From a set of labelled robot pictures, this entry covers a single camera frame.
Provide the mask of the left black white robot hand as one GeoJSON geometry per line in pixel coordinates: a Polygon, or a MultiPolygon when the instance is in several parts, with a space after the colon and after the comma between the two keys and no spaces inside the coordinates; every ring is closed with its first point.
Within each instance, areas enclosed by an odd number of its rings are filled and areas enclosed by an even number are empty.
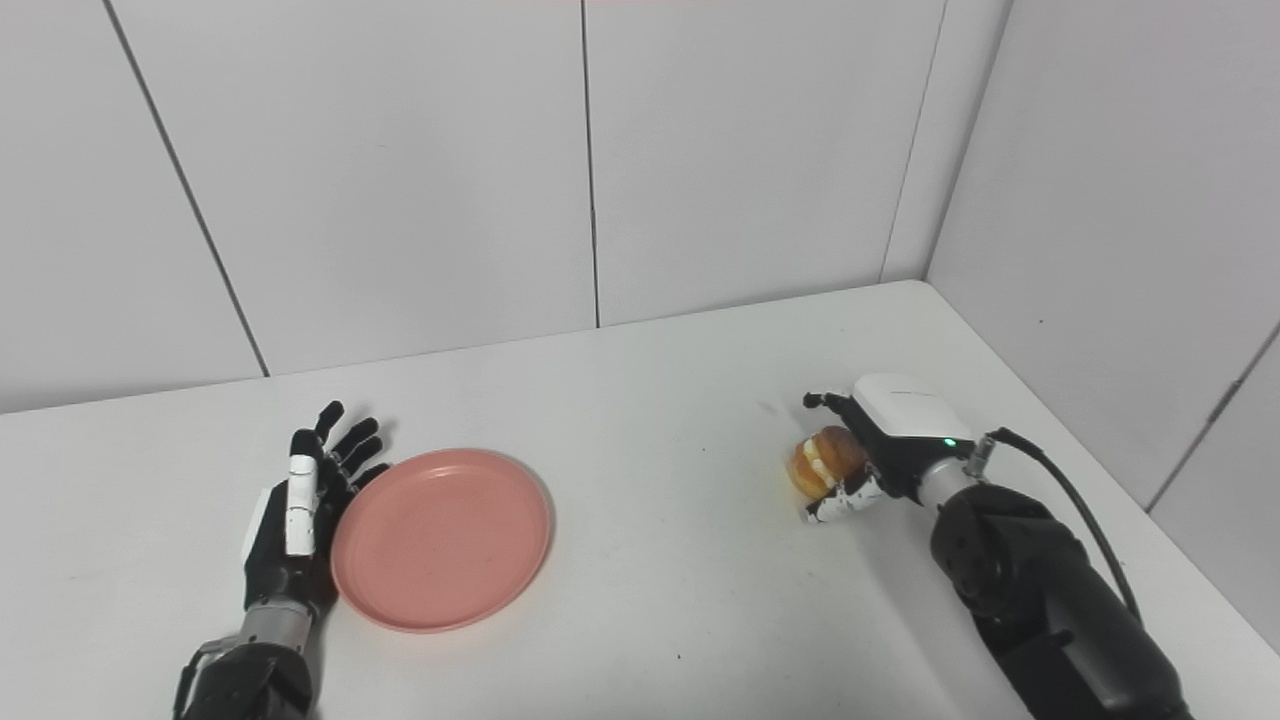
{"type": "Polygon", "coordinates": [[[332,401],[312,427],[292,434],[288,474],[270,489],[243,561],[246,609],[288,601],[319,618],[337,601],[338,525],[357,495],[389,469],[375,461],[384,450],[378,419],[367,416],[330,439],[344,414],[344,405],[332,401]]]}

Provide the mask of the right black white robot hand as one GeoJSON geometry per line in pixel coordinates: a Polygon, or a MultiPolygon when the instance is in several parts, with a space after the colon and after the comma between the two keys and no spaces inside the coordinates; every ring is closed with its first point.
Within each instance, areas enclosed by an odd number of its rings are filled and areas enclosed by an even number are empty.
{"type": "Polygon", "coordinates": [[[956,493],[979,483],[969,468],[977,434],[922,380],[872,373],[847,395],[806,393],[803,405],[831,410],[865,456],[859,470],[804,509],[810,524],[835,521],[883,498],[905,498],[938,512],[956,493]]]}

